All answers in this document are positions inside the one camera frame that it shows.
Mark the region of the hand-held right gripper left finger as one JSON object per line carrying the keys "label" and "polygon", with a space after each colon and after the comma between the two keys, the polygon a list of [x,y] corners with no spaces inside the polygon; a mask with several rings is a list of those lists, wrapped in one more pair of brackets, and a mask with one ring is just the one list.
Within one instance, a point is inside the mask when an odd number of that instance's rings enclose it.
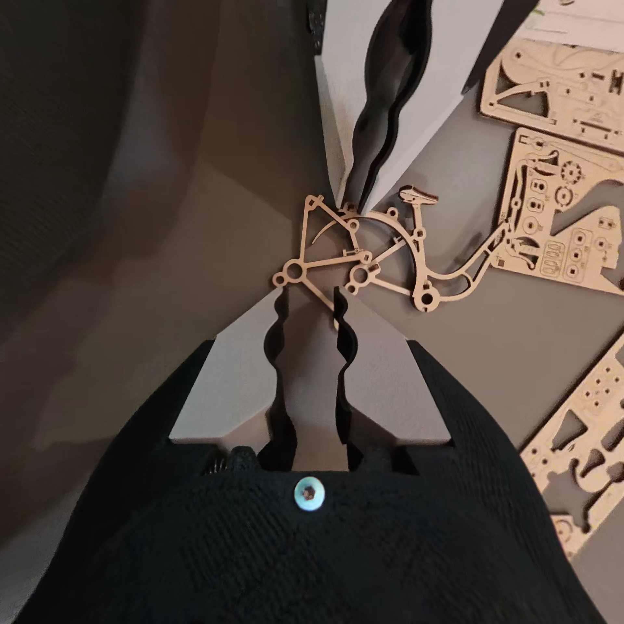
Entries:
{"label": "hand-held right gripper left finger", "polygon": [[276,288],[218,333],[169,435],[175,444],[249,447],[265,469],[292,469],[297,449],[276,366],[288,292]]}

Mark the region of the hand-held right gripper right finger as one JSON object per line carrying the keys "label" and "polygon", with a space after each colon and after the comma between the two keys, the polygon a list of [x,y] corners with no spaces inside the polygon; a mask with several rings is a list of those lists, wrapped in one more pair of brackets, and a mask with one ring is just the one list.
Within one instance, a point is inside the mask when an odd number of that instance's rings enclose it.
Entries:
{"label": "hand-held right gripper right finger", "polygon": [[334,289],[338,375],[336,428],[355,471],[380,450],[447,446],[451,434],[425,381],[410,341],[345,287]]}

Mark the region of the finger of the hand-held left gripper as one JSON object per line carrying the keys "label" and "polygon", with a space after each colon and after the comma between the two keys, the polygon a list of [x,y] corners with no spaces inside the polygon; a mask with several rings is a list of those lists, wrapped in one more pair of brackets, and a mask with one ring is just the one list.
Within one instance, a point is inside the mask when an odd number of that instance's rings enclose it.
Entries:
{"label": "finger of the hand-held left gripper", "polygon": [[430,54],[423,77],[398,117],[397,139],[361,211],[399,181],[462,99],[461,91],[503,1],[433,1]]}
{"label": "finger of the hand-held left gripper", "polygon": [[316,83],[336,203],[364,203],[398,135],[406,2],[327,1]]}

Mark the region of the wooden bicycle frame with saddle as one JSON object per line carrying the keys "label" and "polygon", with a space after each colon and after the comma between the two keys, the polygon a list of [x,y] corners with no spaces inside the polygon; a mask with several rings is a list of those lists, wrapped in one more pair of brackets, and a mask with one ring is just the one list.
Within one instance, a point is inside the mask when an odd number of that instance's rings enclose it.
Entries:
{"label": "wooden bicycle frame with saddle", "polygon": [[[396,234],[394,244],[388,249],[374,257],[370,263],[360,262],[350,270],[348,282],[345,284],[347,291],[356,295],[367,285],[377,285],[386,290],[408,295],[414,307],[422,313],[432,312],[441,302],[462,300],[471,294],[491,265],[495,251],[511,239],[510,221],[506,220],[499,225],[463,265],[443,275],[427,266],[424,244],[426,230],[422,221],[422,208],[435,205],[438,198],[412,185],[401,187],[398,197],[403,204],[412,209],[413,228],[411,230],[403,224],[394,207],[388,208],[385,213],[373,210],[362,215],[356,213],[354,203],[344,204],[346,217],[382,223]],[[406,248],[412,258],[414,266],[412,288],[394,285],[379,277],[381,262],[402,248]]]}

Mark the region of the triangular wooden bicycle frame part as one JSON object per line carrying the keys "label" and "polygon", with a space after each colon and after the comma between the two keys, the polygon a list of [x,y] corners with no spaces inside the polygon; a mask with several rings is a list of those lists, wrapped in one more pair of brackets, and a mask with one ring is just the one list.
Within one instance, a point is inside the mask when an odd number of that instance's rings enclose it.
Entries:
{"label": "triangular wooden bicycle frame part", "polygon": [[[320,211],[328,217],[329,221],[321,229],[315,238],[308,240],[308,223],[312,213]],[[317,269],[337,267],[341,265],[361,263],[365,266],[372,262],[372,253],[364,249],[357,242],[361,215],[356,210],[337,210],[327,206],[322,195],[308,195],[303,205],[303,221],[301,225],[300,246],[298,256],[288,260],[282,269],[277,271],[271,278],[275,288],[283,288],[289,285],[303,285],[311,294],[316,296],[331,312],[334,311],[334,303],[325,295],[310,279],[309,274]],[[332,226],[337,226],[340,231],[347,234],[348,246],[341,255],[319,260],[307,260],[306,251],[322,234]]]}

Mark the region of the wooden part sheet with slots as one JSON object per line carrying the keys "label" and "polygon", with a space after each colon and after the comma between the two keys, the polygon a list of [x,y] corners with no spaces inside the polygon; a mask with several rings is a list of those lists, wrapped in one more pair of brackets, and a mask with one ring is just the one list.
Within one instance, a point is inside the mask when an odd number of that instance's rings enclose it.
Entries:
{"label": "wooden part sheet with slots", "polygon": [[488,67],[480,112],[623,154],[623,53],[513,38]]}

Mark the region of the white paper sheet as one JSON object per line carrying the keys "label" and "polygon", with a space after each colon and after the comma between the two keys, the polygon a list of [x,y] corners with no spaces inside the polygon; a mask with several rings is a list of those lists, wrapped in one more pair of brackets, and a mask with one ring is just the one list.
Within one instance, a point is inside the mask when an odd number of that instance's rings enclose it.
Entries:
{"label": "white paper sheet", "polygon": [[539,1],[516,35],[623,52],[623,1]]}

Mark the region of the wooden part sheet with gears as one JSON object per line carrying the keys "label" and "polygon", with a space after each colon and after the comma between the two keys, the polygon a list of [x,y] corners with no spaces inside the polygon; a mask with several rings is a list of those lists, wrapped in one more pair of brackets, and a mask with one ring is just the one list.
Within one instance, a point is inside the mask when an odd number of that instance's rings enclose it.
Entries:
{"label": "wooden part sheet with gears", "polygon": [[623,240],[620,208],[598,207],[554,233],[557,214],[602,182],[623,185],[623,157],[519,127],[512,139],[498,222],[510,227],[493,265],[514,273],[623,296],[604,276]]}

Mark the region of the narrow wooden part sheet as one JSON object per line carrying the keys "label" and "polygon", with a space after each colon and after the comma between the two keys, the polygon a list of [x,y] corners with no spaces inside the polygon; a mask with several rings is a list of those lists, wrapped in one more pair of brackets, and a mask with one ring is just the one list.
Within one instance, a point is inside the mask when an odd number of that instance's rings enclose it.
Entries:
{"label": "narrow wooden part sheet", "polygon": [[520,456],[542,494],[551,477],[564,475],[589,495],[589,506],[580,520],[568,512],[550,514],[571,561],[623,500],[622,334],[526,443]]}

